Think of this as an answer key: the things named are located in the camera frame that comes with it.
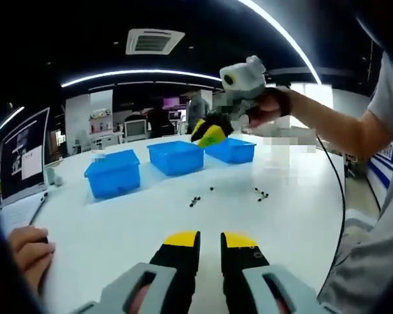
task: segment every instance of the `blue plastic bin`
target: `blue plastic bin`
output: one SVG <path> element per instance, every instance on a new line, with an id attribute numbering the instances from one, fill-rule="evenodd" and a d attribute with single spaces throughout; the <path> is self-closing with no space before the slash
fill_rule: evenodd
<path id="1" fill-rule="evenodd" d="M 116 152 L 92 162 L 84 177 L 88 178 L 95 198 L 115 198 L 140 187 L 139 164 L 133 150 Z"/>
<path id="2" fill-rule="evenodd" d="M 220 144 L 205 148 L 205 152 L 228 164 L 243 164 L 253 161 L 255 146 L 256 144 L 250 142 L 227 138 Z"/>
<path id="3" fill-rule="evenodd" d="M 204 167 L 204 150 L 183 141 L 147 146 L 150 161 L 165 175 L 186 175 Z"/>

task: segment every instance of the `person's hand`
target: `person's hand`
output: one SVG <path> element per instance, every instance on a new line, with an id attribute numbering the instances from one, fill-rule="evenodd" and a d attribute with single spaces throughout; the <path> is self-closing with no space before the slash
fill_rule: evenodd
<path id="1" fill-rule="evenodd" d="M 38 284 L 49 267 L 55 245 L 38 242 L 48 235 L 46 229 L 33 226 L 14 229 L 8 238 L 13 257 L 32 290 L 38 293 Z"/>
<path id="2" fill-rule="evenodd" d="M 284 114 L 290 114 L 293 93 L 295 92 L 287 88 L 266 88 L 265 93 L 256 99 L 257 107 L 255 110 L 250 110 L 248 113 L 249 128 L 257 128 L 264 123 L 276 120 L 281 117 L 284 107 L 287 111 Z"/>

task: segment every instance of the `white round table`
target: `white round table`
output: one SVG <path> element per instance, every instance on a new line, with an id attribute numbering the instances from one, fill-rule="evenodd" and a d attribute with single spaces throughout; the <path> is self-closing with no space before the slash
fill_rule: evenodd
<path id="1" fill-rule="evenodd" d="M 138 262 L 150 261 L 166 237 L 184 230 L 201 231 L 189 313 L 228 313 L 220 267 L 223 231 L 248 234 L 271 264 L 285 266 L 318 293 L 343 219 L 339 185 L 325 153 L 273 146 L 271 139 L 252 135 L 233 137 L 257 144 L 253 163 L 229 166 L 206 155 L 202 171 L 174 178 L 149 163 L 147 145 L 188 141 L 188 135 L 108 147 L 107 153 L 134 149 L 141 188 L 106 201 L 94 201 L 83 177 L 91 152 L 56 166 L 65 183 L 50 190 L 34 222 L 48 228 L 49 241 L 56 243 L 43 295 L 49 312 L 65 314 L 99 301 L 104 286 Z M 344 180 L 343 159 L 331 157 Z M 258 202 L 255 187 L 269 197 Z M 189 207 L 195 196 L 201 200 Z"/>

